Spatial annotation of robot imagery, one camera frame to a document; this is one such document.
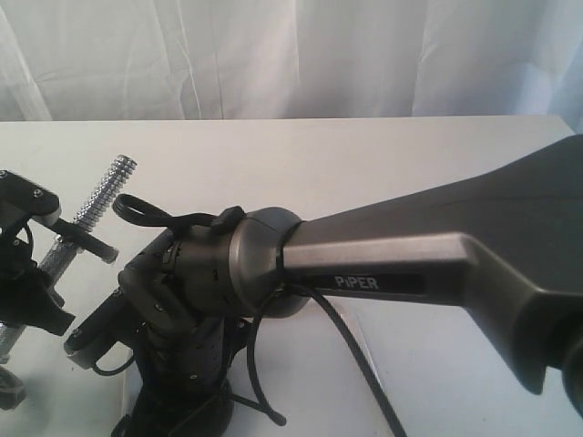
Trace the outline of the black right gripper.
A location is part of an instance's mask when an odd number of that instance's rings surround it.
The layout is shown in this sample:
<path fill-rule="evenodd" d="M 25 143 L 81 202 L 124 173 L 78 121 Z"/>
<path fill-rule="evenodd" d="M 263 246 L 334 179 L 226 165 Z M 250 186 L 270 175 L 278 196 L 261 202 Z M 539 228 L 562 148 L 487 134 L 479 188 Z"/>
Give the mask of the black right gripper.
<path fill-rule="evenodd" d="M 149 325 L 141 327 L 134 349 L 142 379 L 139 393 L 184 403 L 210 395 L 226 397 L 224 335 L 225 320 L 216 317 L 203 319 L 186 333 L 169 336 L 156 333 Z"/>

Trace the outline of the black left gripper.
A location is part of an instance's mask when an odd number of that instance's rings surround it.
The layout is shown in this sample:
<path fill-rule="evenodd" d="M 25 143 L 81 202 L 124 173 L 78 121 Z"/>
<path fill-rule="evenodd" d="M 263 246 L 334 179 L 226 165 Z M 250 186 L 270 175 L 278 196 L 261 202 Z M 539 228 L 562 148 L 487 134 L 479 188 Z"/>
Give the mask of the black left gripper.
<path fill-rule="evenodd" d="M 74 319 L 48 293 L 51 279 L 33 260 L 34 238 L 24 227 L 25 240 L 1 238 L 1 322 L 11 328 L 25 325 L 64 335 Z"/>

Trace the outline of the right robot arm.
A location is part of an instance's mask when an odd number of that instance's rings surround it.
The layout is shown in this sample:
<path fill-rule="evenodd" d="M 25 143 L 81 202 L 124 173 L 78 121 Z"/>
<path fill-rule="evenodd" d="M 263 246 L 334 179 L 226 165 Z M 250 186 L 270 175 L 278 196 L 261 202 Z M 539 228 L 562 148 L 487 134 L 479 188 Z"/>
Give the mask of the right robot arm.
<path fill-rule="evenodd" d="M 238 351 L 257 378 L 262 320 L 332 296 L 466 310 L 518 381 L 548 368 L 582 408 L 582 138 L 484 175 L 314 220 L 285 208 L 173 217 L 129 195 L 123 219 L 160 234 L 119 273 L 138 316 L 142 399 L 195 418 L 231 406 Z"/>

